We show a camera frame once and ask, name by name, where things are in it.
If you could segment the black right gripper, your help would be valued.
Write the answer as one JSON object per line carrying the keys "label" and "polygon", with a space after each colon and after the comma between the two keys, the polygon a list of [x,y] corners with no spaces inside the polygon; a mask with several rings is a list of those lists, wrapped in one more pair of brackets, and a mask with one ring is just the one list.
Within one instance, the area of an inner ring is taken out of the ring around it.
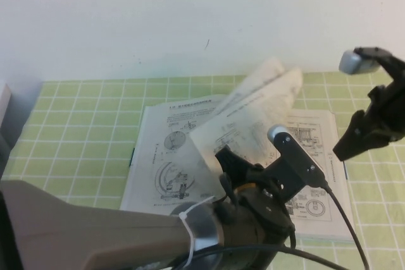
{"label": "black right gripper", "polygon": [[371,103],[366,113],[371,125],[364,125],[364,110],[352,115],[347,130],[333,148],[340,161],[404,138],[404,83],[376,86],[368,97]]}

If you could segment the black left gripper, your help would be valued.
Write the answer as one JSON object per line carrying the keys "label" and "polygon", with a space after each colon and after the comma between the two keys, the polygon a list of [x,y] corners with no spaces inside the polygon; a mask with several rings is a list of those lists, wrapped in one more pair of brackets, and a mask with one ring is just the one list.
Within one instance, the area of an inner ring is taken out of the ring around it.
{"label": "black left gripper", "polygon": [[229,177],[238,203],[248,208],[263,230],[273,239],[295,241],[295,226],[281,198],[281,187],[264,168],[254,165],[224,146],[215,154],[222,171]]}

